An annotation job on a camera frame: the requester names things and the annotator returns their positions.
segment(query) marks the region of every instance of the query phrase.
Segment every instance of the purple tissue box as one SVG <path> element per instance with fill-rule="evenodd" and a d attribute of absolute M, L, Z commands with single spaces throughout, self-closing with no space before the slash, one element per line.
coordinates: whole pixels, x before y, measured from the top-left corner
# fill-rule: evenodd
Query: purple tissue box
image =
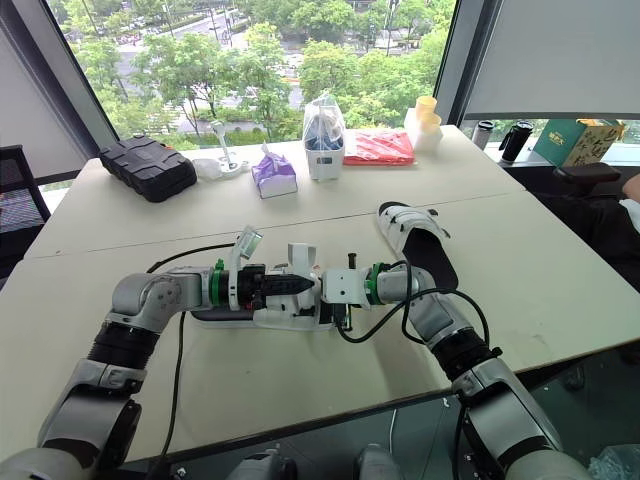
<path fill-rule="evenodd" d="M 296 172 L 281 155 L 265 153 L 260 163 L 251 167 L 251 173 L 261 198 L 277 197 L 298 191 Z"/>

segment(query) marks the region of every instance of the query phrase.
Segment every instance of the black mesh chair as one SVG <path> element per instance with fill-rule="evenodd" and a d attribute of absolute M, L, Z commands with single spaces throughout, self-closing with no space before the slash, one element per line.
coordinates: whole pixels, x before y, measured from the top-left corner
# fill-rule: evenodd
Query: black mesh chair
<path fill-rule="evenodd" d="M 22 260 L 50 216 L 22 145 L 0 147 L 0 279 Z"/>

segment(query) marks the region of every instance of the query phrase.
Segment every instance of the green box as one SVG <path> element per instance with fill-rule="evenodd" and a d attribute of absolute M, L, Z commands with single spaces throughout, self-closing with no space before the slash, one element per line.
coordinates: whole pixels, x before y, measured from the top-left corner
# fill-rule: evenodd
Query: green box
<path fill-rule="evenodd" d="M 560 120 L 547 122 L 533 151 L 556 167 L 599 162 L 611 144 L 622 138 L 617 120 Z"/>

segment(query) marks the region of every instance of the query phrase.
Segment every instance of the white slipper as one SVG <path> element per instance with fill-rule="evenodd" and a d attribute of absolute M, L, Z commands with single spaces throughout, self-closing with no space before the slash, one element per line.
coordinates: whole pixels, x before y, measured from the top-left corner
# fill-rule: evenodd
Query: white slipper
<path fill-rule="evenodd" d="M 402 203 L 386 202 L 378 209 L 378 226 L 396 255 L 427 270 L 437 287 L 458 286 L 456 272 L 440 243 L 449 238 L 449 233 L 432 215 Z"/>

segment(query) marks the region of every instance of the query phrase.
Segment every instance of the window frame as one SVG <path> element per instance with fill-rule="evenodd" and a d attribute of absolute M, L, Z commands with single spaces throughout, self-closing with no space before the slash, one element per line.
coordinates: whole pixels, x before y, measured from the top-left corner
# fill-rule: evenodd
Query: window frame
<path fill-rule="evenodd" d="M 0 23 L 87 158 L 119 140 L 45 0 L 5 0 Z"/>

